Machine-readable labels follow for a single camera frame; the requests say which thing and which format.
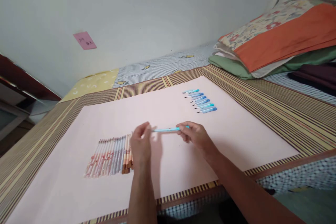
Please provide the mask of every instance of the dark red cloth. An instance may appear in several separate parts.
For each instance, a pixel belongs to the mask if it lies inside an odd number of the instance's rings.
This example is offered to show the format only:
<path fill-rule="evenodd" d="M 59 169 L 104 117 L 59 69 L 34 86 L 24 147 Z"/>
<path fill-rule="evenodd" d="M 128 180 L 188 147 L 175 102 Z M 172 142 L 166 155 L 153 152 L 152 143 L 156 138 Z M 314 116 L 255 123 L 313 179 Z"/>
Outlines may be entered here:
<path fill-rule="evenodd" d="M 299 70 L 289 73 L 288 77 L 336 96 L 336 62 L 302 65 Z"/>

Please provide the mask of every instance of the pink poster board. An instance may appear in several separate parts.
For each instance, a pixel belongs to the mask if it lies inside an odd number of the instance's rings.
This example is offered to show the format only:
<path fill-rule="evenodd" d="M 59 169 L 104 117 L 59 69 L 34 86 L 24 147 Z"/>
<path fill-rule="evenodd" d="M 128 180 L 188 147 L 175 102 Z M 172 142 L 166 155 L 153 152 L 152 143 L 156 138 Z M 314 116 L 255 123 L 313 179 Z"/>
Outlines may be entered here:
<path fill-rule="evenodd" d="M 204 92 L 218 110 L 196 114 L 182 94 L 194 88 Z M 298 154 L 220 87 L 201 76 L 166 89 L 83 107 L 7 223 L 80 223 L 128 208 L 133 172 L 83 177 L 97 142 L 131 133 L 145 121 L 168 128 L 186 120 L 203 124 L 218 149 L 243 171 Z M 173 132 L 153 136 L 155 198 L 217 179 L 191 143 L 183 142 Z"/>

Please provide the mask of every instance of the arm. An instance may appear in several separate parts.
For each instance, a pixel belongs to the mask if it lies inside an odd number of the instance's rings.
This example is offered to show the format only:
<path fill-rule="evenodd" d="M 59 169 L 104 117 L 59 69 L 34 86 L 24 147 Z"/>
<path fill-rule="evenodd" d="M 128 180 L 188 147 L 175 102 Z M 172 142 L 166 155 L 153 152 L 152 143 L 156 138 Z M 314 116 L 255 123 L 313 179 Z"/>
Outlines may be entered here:
<path fill-rule="evenodd" d="M 151 177 L 151 126 L 138 126 L 131 138 L 134 176 L 129 199 L 127 223 L 157 223 L 154 190 Z"/>
<path fill-rule="evenodd" d="M 202 125 L 187 121 L 177 127 L 201 151 L 248 223 L 304 223 L 221 154 Z"/>

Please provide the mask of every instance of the forearm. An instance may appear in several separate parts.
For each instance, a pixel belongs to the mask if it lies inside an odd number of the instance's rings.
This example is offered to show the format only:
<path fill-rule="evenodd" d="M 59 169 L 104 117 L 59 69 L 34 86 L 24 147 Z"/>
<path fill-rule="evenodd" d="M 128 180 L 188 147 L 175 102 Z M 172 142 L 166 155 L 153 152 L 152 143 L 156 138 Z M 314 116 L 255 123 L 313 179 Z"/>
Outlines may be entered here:
<path fill-rule="evenodd" d="M 150 161 L 134 169 L 127 223 L 157 223 Z"/>
<path fill-rule="evenodd" d="M 218 150 L 205 159 L 248 223 L 304 223 Z"/>

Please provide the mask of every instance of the hand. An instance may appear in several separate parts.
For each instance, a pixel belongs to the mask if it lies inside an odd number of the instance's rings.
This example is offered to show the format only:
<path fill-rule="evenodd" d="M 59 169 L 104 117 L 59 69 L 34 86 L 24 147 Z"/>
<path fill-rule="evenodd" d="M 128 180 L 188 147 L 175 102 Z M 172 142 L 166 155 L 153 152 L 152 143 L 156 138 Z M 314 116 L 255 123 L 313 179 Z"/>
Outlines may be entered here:
<path fill-rule="evenodd" d="M 140 166 L 148 166 L 151 163 L 151 133 L 152 128 L 149 122 L 139 125 L 133 132 L 130 142 L 134 161 L 134 171 L 137 171 Z"/>
<path fill-rule="evenodd" d="M 186 121 L 177 124 L 176 127 L 180 127 L 177 134 L 183 138 L 183 141 L 186 143 L 191 141 L 203 154 L 218 151 L 203 125 Z"/>

